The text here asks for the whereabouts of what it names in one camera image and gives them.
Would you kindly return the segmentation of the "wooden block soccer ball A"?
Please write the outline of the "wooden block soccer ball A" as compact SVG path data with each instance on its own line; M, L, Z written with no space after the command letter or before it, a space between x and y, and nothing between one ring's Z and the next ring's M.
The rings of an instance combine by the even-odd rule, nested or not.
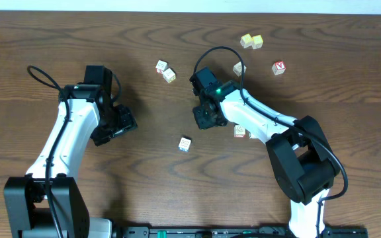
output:
M246 129L238 124L234 126L233 132L235 138L244 138L246 136Z

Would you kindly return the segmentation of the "wooden block blue side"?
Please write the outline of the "wooden block blue side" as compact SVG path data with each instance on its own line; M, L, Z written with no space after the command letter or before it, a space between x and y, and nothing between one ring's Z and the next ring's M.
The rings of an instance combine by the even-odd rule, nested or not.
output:
M184 152L188 152L189 148L191 146L191 142L192 142L191 139L182 137L180 139L179 145L178 145L179 150L184 151Z

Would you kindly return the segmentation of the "wooden block yellow K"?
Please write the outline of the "wooden block yellow K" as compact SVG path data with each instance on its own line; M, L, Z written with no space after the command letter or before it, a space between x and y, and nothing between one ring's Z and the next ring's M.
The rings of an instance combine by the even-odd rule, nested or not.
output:
M171 83L172 81L174 81L176 79L176 77L177 76L176 76L175 72L171 68L168 68L163 72L163 78L168 83Z

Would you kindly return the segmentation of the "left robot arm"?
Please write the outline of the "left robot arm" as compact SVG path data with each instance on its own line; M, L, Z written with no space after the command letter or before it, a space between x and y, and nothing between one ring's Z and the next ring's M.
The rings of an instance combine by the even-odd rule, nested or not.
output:
M77 186L89 140L100 146L136 128L130 109L115 106L102 85L67 85L36 161L3 189L13 237L119 237L113 221L92 218Z

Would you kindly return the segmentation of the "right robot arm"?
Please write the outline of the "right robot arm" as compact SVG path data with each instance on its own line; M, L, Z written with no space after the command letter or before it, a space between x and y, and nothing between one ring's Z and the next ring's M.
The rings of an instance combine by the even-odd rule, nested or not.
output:
M322 237L325 233L323 205L329 189L345 170L333 154L318 122L283 115L254 99L237 83L193 80L193 93L200 105L193 108L201 130L243 126L266 147L275 179L291 203L288 224L295 237Z

